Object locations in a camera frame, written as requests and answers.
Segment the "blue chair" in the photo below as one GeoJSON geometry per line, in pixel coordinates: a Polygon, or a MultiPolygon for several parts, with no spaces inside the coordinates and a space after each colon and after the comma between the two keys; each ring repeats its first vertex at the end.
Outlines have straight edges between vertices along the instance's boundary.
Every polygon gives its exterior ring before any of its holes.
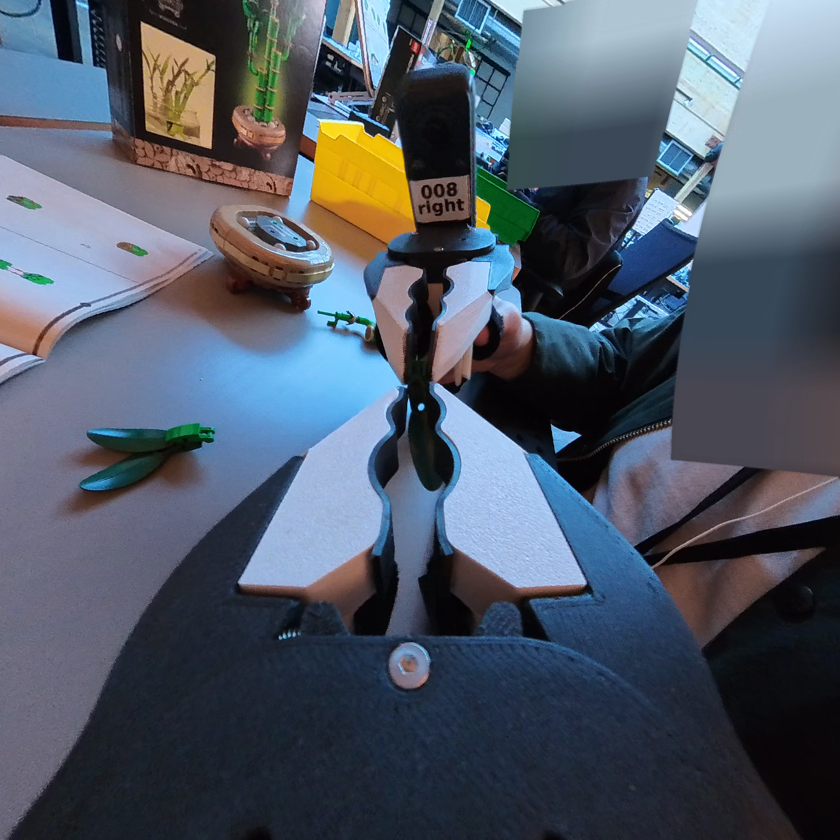
{"type": "Polygon", "coordinates": [[[620,252],[623,265],[608,290],[617,306],[687,265],[697,236],[664,220],[620,252]]]}

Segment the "dark green toy leaf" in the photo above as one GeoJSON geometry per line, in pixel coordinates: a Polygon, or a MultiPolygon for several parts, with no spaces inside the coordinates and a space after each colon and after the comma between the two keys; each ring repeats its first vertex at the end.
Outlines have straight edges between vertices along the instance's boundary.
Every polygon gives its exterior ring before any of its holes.
{"type": "Polygon", "coordinates": [[[445,444],[439,435],[443,407],[434,392],[427,358],[406,364],[406,393],[411,410],[407,436],[416,474],[426,490],[437,490],[446,482],[445,444]]]}

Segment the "grey desk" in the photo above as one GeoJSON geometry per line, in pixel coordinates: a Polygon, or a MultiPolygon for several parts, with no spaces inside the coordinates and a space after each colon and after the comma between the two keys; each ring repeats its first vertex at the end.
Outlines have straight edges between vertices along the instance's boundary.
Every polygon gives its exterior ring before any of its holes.
{"type": "Polygon", "coordinates": [[[67,756],[113,660],[190,549],[291,456],[396,384],[381,356],[317,310],[370,317],[364,266],[383,243],[309,202],[300,157],[290,199],[129,163],[104,132],[2,128],[2,154],[207,249],[212,212],[263,203],[328,240],[329,280],[296,312],[226,289],[216,251],[131,307],[66,333],[4,383],[1,831],[6,838],[67,756]],[[214,441],[139,482],[79,484],[128,454],[98,428],[213,427],[214,441]]]}

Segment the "green plastic bin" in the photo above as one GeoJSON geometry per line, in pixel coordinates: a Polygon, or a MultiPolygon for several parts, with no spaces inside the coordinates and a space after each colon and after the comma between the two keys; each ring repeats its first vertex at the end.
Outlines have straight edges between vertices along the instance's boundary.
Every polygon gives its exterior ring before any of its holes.
{"type": "Polygon", "coordinates": [[[537,207],[510,193],[504,181],[480,167],[476,191],[489,204],[487,223],[502,244],[515,245],[530,236],[539,218],[537,207]]]}

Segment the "yellow plastic bin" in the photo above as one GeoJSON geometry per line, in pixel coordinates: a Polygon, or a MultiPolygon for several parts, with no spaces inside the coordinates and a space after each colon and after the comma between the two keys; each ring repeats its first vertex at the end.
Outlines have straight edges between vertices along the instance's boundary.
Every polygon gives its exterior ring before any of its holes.
{"type": "Polygon", "coordinates": [[[428,233],[473,224],[496,244],[490,207],[476,196],[469,116],[460,114],[415,120],[404,150],[359,122],[321,122],[312,201],[385,243],[419,222],[428,233]]]}

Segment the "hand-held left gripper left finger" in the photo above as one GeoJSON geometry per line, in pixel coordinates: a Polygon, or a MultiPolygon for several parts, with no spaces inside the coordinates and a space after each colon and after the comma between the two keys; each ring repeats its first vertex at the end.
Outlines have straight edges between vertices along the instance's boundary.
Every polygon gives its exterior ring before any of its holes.
{"type": "Polygon", "coordinates": [[[238,580],[256,595],[330,602],[352,618],[375,593],[391,525],[405,390],[393,388],[311,447],[238,580]]]}

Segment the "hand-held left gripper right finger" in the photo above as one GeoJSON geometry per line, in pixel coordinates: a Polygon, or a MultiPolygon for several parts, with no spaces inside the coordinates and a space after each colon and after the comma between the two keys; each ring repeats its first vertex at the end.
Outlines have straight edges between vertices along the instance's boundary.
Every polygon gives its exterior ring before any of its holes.
{"type": "Polygon", "coordinates": [[[436,431],[453,467],[420,579],[433,625],[476,625],[496,602],[583,594],[587,580],[528,454],[439,385],[436,431]]]}

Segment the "person's right hand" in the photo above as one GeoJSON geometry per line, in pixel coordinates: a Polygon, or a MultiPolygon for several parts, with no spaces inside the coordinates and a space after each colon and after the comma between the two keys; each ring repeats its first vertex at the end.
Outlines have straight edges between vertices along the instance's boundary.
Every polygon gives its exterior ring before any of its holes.
{"type": "Polygon", "coordinates": [[[490,341],[489,322],[474,341],[472,369],[511,382],[523,375],[530,366],[535,347],[533,327],[520,310],[508,301],[495,300],[493,312],[501,318],[499,344],[492,355],[484,360],[477,359],[479,348],[485,347],[490,341]]]}

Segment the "person's clothed body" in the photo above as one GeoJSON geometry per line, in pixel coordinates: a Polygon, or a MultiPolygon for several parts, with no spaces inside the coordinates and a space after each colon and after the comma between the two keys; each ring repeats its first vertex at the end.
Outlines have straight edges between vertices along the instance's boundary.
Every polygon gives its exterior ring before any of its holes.
{"type": "Polygon", "coordinates": [[[796,830],[838,838],[838,478],[672,459],[671,425],[560,472],[657,571],[796,830]]]}

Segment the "open instruction booklet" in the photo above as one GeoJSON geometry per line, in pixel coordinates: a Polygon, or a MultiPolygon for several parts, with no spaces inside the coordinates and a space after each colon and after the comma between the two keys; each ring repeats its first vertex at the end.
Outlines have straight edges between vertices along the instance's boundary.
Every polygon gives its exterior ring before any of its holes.
{"type": "Polygon", "coordinates": [[[209,257],[3,156],[1,381],[40,364],[81,320],[146,298],[209,257]]]}

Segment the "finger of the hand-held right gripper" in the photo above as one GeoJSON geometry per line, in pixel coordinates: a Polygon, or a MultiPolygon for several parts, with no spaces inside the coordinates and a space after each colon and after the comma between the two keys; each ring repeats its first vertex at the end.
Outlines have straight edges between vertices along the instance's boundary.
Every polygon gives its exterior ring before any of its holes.
{"type": "Polygon", "coordinates": [[[403,385],[417,378],[417,361],[428,352],[428,288],[424,270],[410,265],[372,265],[371,300],[389,365],[403,385]]]}
{"type": "Polygon", "coordinates": [[[490,320],[490,262],[468,261],[426,269],[428,284],[448,281],[440,299],[440,312],[433,323],[428,360],[429,380],[441,382],[456,371],[456,381],[469,378],[473,344],[490,320]]]}

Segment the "printed toy set box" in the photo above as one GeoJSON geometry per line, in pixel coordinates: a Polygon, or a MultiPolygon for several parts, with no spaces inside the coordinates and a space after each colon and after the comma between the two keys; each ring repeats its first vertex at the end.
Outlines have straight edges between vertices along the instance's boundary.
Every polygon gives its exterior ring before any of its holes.
{"type": "Polygon", "coordinates": [[[137,165],[290,195],[325,8],[104,2],[114,141],[137,165]]]}

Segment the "beige toy brick pot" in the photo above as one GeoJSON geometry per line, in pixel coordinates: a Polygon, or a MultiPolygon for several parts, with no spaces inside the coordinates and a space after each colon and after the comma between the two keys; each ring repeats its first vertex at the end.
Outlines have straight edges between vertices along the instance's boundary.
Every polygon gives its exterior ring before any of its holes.
{"type": "Polygon", "coordinates": [[[333,272],[329,245],[309,228],[258,205],[225,205],[209,221],[215,246],[228,265],[226,287],[242,293],[276,291],[300,311],[309,309],[310,289],[333,272]]]}

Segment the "green toy leaf cluster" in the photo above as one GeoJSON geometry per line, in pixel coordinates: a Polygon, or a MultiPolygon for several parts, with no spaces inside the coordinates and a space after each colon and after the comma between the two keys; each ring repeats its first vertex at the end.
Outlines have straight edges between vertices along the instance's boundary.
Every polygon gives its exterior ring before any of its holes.
{"type": "Polygon", "coordinates": [[[212,443],[215,430],[189,423],[169,429],[98,428],[88,431],[87,436],[95,445],[128,454],[79,484],[83,490],[103,491],[131,486],[156,471],[169,457],[212,443]]]}

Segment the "small green toy stem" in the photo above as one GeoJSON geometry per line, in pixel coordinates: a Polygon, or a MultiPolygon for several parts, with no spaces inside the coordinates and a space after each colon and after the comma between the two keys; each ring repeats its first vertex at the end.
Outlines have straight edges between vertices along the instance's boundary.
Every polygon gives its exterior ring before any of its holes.
{"type": "Polygon", "coordinates": [[[338,327],[348,328],[354,324],[358,324],[364,329],[364,341],[373,342],[374,340],[376,324],[370,318],[357,316],[351,311],[317,310],[317,314],[327,319],[327,326],[331,329],[337,329],[338,327]]]}

